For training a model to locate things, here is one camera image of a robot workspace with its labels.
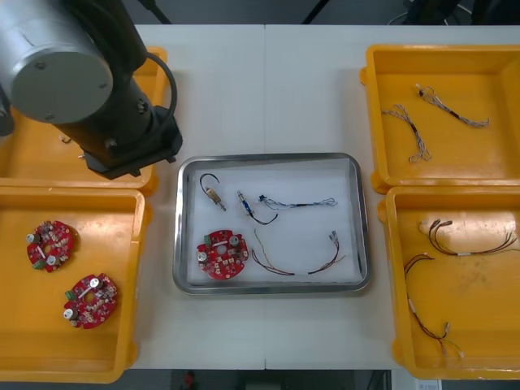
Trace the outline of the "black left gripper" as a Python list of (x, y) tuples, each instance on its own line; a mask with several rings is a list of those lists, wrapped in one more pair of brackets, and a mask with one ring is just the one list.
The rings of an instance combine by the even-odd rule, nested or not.
[(161, 125), (165, 124), (163, 130), (159, 131), (157, 126), (145, 134), (144, 139), (130, 145), (124, 151), (113, 147), (108, 150), (105, 160), (90, 152), (84, 152), (84, 160), (89, 170), (108, 180), (114, 180), (125, 175), (138, 177), (141, 168), (162, 160), (173, 163), (180, 151), (183, 138), (173, 116), (158, 118), (162, 120)]

